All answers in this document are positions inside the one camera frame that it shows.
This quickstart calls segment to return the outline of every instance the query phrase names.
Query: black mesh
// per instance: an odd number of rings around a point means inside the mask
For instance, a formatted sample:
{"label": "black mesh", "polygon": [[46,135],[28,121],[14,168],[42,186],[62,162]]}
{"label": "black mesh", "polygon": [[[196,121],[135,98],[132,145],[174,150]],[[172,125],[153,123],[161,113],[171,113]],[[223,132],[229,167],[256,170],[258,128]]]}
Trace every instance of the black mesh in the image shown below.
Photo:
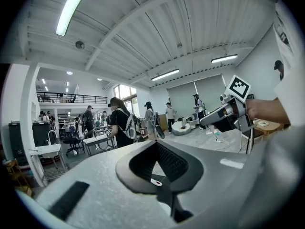
{"label": "black mesh", "polygon": [[169,181],[180,178],[188,169],[187,161],[158,143],[157,160]]}
{"label": "black mesh", "polygon": [[188,169],[187,161],[159,143],[133,157],[129,168],[134,174],[150,181],[156,161],[160,164],[170,182],[180,178]]}
{"label": "black mesh", "polygon": [[134,174],[141,177],[144,180],[151,181],[153,167],[157,161],[156,146],[145,149],[133,157],[129,163],[129,168]]}

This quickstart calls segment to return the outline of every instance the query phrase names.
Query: black pants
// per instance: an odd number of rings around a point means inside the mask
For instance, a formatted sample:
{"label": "black pants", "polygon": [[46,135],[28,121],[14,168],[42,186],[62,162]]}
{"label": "black pants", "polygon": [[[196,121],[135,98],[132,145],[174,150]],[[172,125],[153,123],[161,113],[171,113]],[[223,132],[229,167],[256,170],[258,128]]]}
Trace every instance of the black pants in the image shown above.
{"label": "black pants", "polygon": [[168,124],[168,131],[172,132],[172,124],[175,123],[175,119],[168,119],[167,124]]}
{"label": "black pants", "polygon": [[203,129],[205,129],[205,128],[206,128],[205,125],[202,125],[202,124],[200,123],[200,120],[201,120],[203,117],[204,117],[204,111],[199,112],[199,113],[198,113],[198,121],[199,121],[199,124],[200,124],[200,126],[201,126]]}

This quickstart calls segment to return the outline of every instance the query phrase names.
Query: black rubber pad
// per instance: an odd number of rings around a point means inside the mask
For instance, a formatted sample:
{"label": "black rubber pad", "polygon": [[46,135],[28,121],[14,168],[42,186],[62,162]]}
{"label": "black rubber pad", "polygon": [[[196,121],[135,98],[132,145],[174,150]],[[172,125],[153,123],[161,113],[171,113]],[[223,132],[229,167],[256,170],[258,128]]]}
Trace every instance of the black rubber pad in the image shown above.
{"label": "black rubber pad", "polygon": [[49,209],[49,212],[61,220],[66,218],[73,211],[79,200],[82,198],[89,184],[85,182],[75,182],[65,193],[62,195],[53,206]]}

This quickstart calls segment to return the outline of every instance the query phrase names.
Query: black t-shirt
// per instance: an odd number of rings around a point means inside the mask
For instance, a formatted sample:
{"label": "black t-shirt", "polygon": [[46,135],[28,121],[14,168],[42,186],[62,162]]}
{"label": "black t-shirt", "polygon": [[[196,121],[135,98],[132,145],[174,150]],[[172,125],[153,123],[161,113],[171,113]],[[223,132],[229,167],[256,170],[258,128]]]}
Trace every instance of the black t-shirt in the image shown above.
{"label": "black t-shirt", "polygon": [[[126,128],[128,116],[120,110],[112,112],[110,117],[110,125],[119,125],[123,130]],[[115,135],[118,147],[124,147],[133,143],[133,139],[128,138],[125,133],[118,128],[118,133]]]}
{"label": "black t-shirt", "polygon": [[90,110],[87,110],[85,112],[85,117],[87,118],[87,121],[86,121],[86,127],[88,129],[88,131],[91,131],[94,129],[94,125],[93,125],[93,114]]}

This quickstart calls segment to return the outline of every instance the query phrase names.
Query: white sticker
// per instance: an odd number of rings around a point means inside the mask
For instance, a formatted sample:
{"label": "white sticker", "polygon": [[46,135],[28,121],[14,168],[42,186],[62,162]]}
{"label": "white sticker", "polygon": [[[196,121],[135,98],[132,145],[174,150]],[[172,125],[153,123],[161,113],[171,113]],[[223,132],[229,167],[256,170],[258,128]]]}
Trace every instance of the white sticker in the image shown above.
{"label": "white sticker", "polygon": [[237,75],[234,75],[226,89],[226,92],[228,92],[234,97],[237,97],[240,101],[244,103],[247,99],[250,89],[251,85],[249,83],[247,83]]}
{"label": "white sticker", "polygon": [[159,186],[159,187],[162,186],[162,183],[160,181],[154,180],[152,178],[151,178],[151,183],[153,183],[154,185]]}
{"label": "white sticker", "polygon": [[220,164],[225,165],[225,166],[230,166],[236,169],[242,169],[244,167],[244,163],[241,162],[236,162],[236,161],[232,161],[226,158],[223,158],[222,160],[220,160]]}

